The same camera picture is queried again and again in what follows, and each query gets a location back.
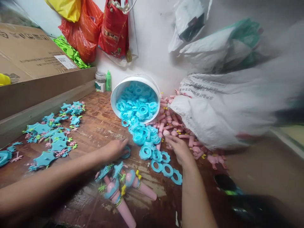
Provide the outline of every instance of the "wooden table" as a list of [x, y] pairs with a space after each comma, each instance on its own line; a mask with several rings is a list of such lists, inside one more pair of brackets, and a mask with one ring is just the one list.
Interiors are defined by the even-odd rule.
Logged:
[[[177, 223], [179, 227], [182, 227], [182, 186], [174, 184], [162, 173], [154, 172], [148, 165], [150, 161], [140, 159], [140, 147], [133, 143], [128, 129], [121, 126], [121, 120], [111, 108], [110, 96], [110, 93], [94, 91], [80, 100], [85, 102], [86, 112], [81, 118], [78, 131], [69, 135], [77, 141], [78, 148], [72, 150], [68, 157], [57, 159], [52, 166], [92, 152], [113, 139], [127, 137], [130, 139], [131, 157], [125, 160], [125, 164], [134, 170], [138, 169], [143, 182], [151, 187], [158, 196], [158, 199], [152, 202], [135, 189], [127, 191], [125, 201], [137, 222], [137, 227], [176, 227]], [[28, 172], [26, 164], [31, 163], [34, 158], [40, 156], [42, 151], [46, 150], [44, 142], [39, 144], [26, 143], [24, 136], [16, 141], [24, 143], [17, 146], [20, 155], [24, 157], [0, 168], [0, 187], [34, 175], [35, 173]], [[163, 143], [161, 150], [167, 151], [165, 148], [165, 143]], [[182, 168], [178, 164], [174, 152], [167, 152], [171, 156], [171, 166], [182, 173]], [[225, 171], [220, 166], [218, 166], [217, 171], [213, 170], [206, 159], [200, 158], [197, 160], [197, 165], [203, 177], [218, 226], [225, 228], [248, 227], [229, 209], [225, 193], [219, 191], [214, 182], [213, 176], [217, 173], [225, 173]], [[42, 214], [58, 224], [72, 227], [127, 227], [117, 209], [98, 192], [94, 175], [89, 180], [80, 180], [75, 185], [64, 189], [57, 200], [49, 204]]]

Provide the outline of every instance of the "green bottle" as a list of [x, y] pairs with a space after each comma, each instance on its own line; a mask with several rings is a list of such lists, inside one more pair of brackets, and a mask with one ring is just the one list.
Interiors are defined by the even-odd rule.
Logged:
[[107, 73], [107, 77], [106, 77], [107, 81], [106, 81], [106, 91], [111, 91], [111, 73], [110, 71], [108, 71]]

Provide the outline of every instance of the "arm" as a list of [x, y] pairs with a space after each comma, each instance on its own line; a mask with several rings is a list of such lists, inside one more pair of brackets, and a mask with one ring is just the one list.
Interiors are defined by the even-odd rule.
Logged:
[[65, 187], [67, 183], [121, 157], [127, 143], [128, 139], [111, 141], [99, 150], [59, 166], [50, 167], [0, 189], [0, 221], [11, 225], [18, 219], [32, 215], [42, 201]]
[[202, 177], [187, 144], [175, 136], [167, 136], [166, 142], [173, 147], [177, 161], [183, 167], [183, 227], [216, 228]]

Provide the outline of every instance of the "cardboard box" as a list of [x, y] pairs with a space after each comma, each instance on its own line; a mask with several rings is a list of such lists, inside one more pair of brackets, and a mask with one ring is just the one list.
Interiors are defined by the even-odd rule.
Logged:
[[38, 28], [0, 23], [0, 73], [12, 83], [80, 70]]

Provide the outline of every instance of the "pile of plastic parts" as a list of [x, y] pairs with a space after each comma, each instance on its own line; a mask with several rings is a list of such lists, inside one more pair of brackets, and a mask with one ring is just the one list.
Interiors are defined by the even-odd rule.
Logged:
[[85, 64], [81, 60], [79, 52], [76, 51], [65, 39], [64, 36], [59, 36], [58, 38], [53, 39], [53, 41], [60, 47], [75, 63], [79, 66], [80, 69], [90, 68], [90, 64]]
[[[42, 152], [41, 156], [34, 159], [33, 163], [28, 164], [30, 171], [36, 171], [42, 167], [48, 167], [50, 163], [60, 157], [66, 157], [72, 149], [77, 148], [77, 142], [69, 137], [71, 131], [77, 131], [80, 123], [80, 114], [85, 111], [84, 102], [73, 102], [73, 104], [65, 104], [61, 107], [58, 117], [51, 113], [45, 116], [41, 123], [28, 125], [25, 138], [28, 143], [47, 142], [47, 151]], [[60, 121], [70, 119], [70, 128], [64, 128]]]
[[[22, 142], [14, 142], [6, 150], [0, 151], [0, 167], [6, 165], [8, 162], [16, 162], [23, 157], [19, 155], [19, 151], [16, 151], [16, 145], [21, 145]], [[13, 158], [13, 152], [16, 152], [16, 157]]]
[[123, 162], [107, 165], [95, 176], [95, 181], [100, 183], [99, 192], [105, 192], [104, 198], [111, 200], [129, 228], [135, 228], [136, 222], [123, 198], [126, 189], [135, 188], [151, 200], [157, 199], [156, 193], [145, 185], [141, 178], [138, 170], [135, 172], [129, 169]]
[[[207, 149], [203, 143], [199, 142], [192, 131], [190, 131], [182, 121], [182, 118], [175, 114], [170, 107], [168, 107], [173, 99], [176, 96], [188, 96], [186, 93], [180, 93], [178, 90], [176, 91], [176, 95], [171, 95], [170, 98], [162, 98], [161, 99], [161, 107], [159, 114], [157, 116], [157, 121], [150, 122], [149, 124], [159, 129], [159, 136], [165, 137], [167, 135], [178, 136], [179, 138], [189, 139], [189, 148], [193, 152], [193, 156], [195, 159], [199, 159], [202, 157], [205, 159], [207, 156], [208, 161], [212, 164], [213, 169], [216, 168], [216, 164], [220, 163], [224, 169], [226, 169], [225, 165], [225, 156], [224, 150], [217, 149], [215, 151], [210, 151]], [[170, 145], [167, 146], [168, 150], [172, 150]]]
[[[151, 159], [151, 167], [155, 172], [162, 172], [165, 177], [171, 178], [174, 183], [181, 185], [182, 175], [169, 164], [169, 154], [160, 151], [161, 131], [159, 132], [156, 126], [143, 123], [143, 121], [151, 119], [158, 110], [155, 92], [144, 83], [132, 81], [122, 92], [116, 108], [120, 111], [122, 126], [129, 127], [134, 143], [142, 146], [139, 152], [140, 158]], [[177, 175], [177, 180], [173, 177], [174, 173]]]

